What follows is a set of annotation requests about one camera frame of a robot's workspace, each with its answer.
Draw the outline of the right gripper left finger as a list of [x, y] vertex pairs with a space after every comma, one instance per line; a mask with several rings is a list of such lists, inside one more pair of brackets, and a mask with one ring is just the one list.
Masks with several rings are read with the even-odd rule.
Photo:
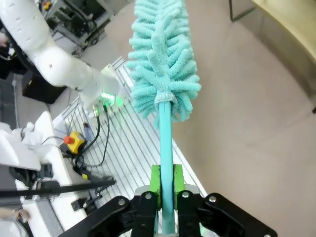
[[151, 168], [150, 185], [139, 187], [133, 199], [116, 196], [89, 214], [62, 237], [153, 237], [160, 209], [160, 166]]

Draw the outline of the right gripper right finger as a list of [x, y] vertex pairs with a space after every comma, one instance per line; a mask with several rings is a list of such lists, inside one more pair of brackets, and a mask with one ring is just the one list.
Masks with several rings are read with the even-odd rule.
[[219, 237], [277, 237], [277, 232], [219, 193], [202, 197], [199, 188], [185, 185], [183, 169], [174, 165], [174, 199], [181, 237], [200, 237], [200, 226]]

